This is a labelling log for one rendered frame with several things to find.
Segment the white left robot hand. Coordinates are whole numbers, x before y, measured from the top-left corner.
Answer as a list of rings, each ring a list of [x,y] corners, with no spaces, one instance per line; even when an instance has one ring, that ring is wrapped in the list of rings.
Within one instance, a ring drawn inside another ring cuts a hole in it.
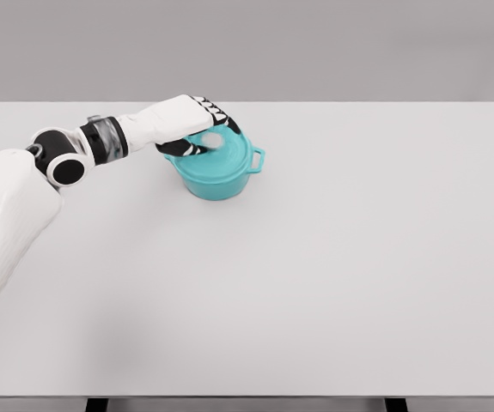
[[[152,142],[159,152],[175,157],[201,155],[210,151],[194,144],[187,136],[211,127],[225,125],[241,134],[238,124],[220,107],[205,97],[182,94],[143,109],[138,116],[149,125]]]

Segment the teal pot lid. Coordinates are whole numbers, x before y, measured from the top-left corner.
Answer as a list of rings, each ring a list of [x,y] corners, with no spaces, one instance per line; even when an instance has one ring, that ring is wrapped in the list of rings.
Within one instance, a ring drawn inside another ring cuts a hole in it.
[[[165,154],[164,157],[183,175],[201,178],[223,178],[248,169],[252,163],[252,144],[242,134],[235,133],[226,125],[214,126],[203,132],[186,137],[188,142],[206,146],[206,136],[213,142],[220,136],[220,145],[204,154],[177,157]]]

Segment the teal pot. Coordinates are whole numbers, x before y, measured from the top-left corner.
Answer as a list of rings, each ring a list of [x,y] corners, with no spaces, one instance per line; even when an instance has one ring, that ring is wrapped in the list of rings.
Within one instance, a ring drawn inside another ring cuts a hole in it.
[[[265,151],[252,145],[252,163],[248,169],[239,171],[223,178],[201,178],[181,174],[174,166],[177,173],[181,176],[186,188],[195,196],[205,200],[223,200],[234,197],[242,192],[247,185],[250,176],[254,173],[260,173],[265,162]]]

